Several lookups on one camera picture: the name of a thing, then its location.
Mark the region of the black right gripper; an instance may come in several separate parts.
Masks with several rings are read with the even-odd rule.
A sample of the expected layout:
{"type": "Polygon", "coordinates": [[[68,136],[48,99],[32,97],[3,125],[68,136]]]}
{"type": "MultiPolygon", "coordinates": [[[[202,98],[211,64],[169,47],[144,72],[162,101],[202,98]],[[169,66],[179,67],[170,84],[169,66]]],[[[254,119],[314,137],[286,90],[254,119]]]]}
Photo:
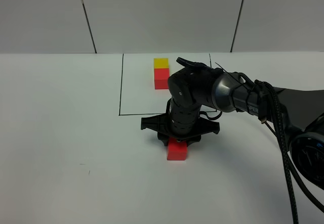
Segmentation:
{"type": "Polygon", "coordinates": [[[207,112],[200,109],[201,104],[184,107],[175,100],[168,100],[165,113],[141,118],[141,129],[157,132],[157,138],[165,146],[171,139],[189,146],[199,142],[204,134],[218,134],[220,131],[220,124],[216,121],[220,115],[209,117],[207,112]]]}

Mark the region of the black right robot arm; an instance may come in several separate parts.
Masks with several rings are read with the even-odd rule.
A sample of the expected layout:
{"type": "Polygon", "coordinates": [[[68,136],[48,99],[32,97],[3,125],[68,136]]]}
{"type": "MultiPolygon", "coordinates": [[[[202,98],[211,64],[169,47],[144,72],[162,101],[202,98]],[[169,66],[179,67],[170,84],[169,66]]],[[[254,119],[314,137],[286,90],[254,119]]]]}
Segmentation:
{"type": "Polygon", "coordinates": [[[166,112],[142,118],[141,128],[151,129],[164,144],[170,137],[190,143],[220,130],[216,118],[202,118],[201,107],[223,113],[247,112],[262,123],[282,126],[283,149],[298,171],[323,187],[323,91],[270,87],[240,72],[226,72],[204,63],[178,58],[182,69],[168,79],[171,98],[166,112]]]}

